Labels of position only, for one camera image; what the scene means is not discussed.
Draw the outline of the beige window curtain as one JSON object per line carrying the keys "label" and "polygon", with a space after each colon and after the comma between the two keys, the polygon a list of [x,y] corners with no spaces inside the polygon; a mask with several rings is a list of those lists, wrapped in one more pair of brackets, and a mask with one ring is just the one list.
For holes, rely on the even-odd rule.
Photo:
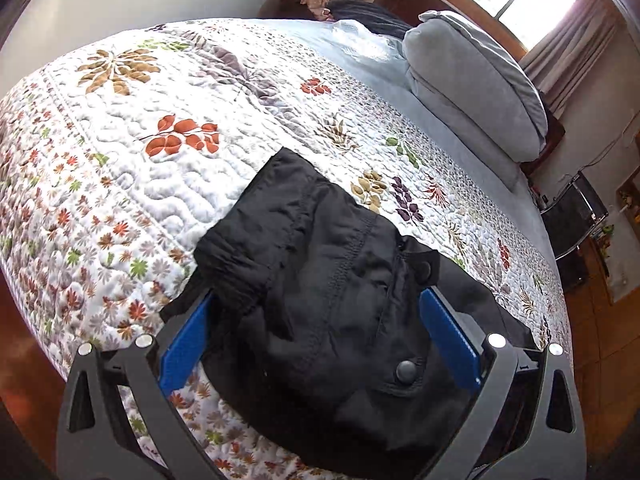
{"label": "beige window curtain", "polygon": [[555,117],[563,115],[621,22],[610,0],[575,0],[559,24],[521,58],[521,68]]}

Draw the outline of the light blue bed sheet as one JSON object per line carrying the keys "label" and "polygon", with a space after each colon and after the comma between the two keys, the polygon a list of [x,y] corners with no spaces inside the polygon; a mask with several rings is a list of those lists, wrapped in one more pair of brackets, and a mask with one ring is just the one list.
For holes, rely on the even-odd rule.
{"label": "light blue bed sheet", "polygon": [[272,20],[270,24],[340,66],[410,119],[424,136],[465,171],[547,261],[555,262],[544,222],[524,174],[518,174],[514,188],[508,188],[413,95],[409,84],[409,65],[401,53],[398,39],[369,32],[353,20],[336,23]]}

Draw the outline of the black padded pants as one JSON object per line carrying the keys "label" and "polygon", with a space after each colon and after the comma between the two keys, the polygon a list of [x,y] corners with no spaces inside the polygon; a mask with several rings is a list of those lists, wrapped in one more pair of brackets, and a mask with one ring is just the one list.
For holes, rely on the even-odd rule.
{"label": "black padded pants", "polygon": [[264,437],[339,474],[416,476],[469,404],[420,320],[428,286],[485,332],[534,343],[485,285],[290,150],[266,162],[194,258],[162,318],[210,292],[212,386]]}

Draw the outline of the black mesh office chair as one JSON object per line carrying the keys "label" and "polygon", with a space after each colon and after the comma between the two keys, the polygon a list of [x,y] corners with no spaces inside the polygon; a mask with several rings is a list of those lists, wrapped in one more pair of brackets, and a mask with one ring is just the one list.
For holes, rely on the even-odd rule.
{"label": "black mesh office chair", "polygon": [[608,208],[585,175],[578,171],[543,211],[555,260],[574,252],[608,218]]}

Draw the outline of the floral quilted bedspread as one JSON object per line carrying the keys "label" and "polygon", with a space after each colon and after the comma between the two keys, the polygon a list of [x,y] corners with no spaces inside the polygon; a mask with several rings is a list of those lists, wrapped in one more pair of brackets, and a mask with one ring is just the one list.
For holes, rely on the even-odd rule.
{"label": "floral quilted bedspread", "polygon": [[[2,99],[1,270],[64,378],[58,476],[365,479],[308,466],[253,429],[210,383],[205,351],[181,389],[158,385],[160,314],[194,273],[196,244],[286,149],[457,263],[532,333],[514,346],[454,309],[482,347],[482,385],[410,479],[582,478],[555,262],[410,119],[271,21],[126,30]],[[398,40],[413,95],[514,188],[548,133],[518,64],[456,14],[426,14]]]}

